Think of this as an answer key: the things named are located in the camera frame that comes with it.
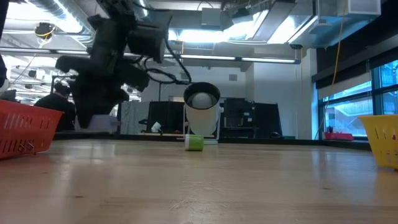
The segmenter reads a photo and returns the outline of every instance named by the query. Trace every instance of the green plastic cup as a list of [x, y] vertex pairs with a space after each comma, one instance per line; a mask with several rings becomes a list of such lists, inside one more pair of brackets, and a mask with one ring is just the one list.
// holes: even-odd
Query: green plastic cup
[[205, 138], [203, 136], [195, 134], [185, 135], [186, 151], [202, 151], [204, 146], [205, 146]]

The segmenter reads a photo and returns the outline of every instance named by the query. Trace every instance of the table surface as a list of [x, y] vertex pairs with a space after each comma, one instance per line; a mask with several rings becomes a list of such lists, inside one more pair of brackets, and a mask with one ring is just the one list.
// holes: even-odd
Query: table surface
[[398, 222], [398, 172], [351, 149], [56, 141], [0, 169], [0, 223]]

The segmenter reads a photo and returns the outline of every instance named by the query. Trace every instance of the yellow basket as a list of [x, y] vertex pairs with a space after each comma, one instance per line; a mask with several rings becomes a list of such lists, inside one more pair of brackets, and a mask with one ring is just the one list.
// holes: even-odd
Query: yellow basket
[[360, 117], [381, 167], [398, 169], [398, 115]]

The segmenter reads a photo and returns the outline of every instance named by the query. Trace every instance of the person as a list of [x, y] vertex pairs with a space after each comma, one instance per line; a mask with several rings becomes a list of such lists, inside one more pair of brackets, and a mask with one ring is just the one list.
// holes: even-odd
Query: person
[[75, 130], [75, 105], [68, 101], [70, 88], [60, 82], [54, 85], [55, 92], [39, 99], [34, 106], [62, 111], [63, 115], [57, 126], [57, 132]]

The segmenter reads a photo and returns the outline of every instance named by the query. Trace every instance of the red basket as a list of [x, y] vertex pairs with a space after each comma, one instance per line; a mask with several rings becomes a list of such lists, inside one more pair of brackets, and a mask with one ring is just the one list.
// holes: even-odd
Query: red basket
[[0, 100], [0, 159], [48, 150], [62, 114]]

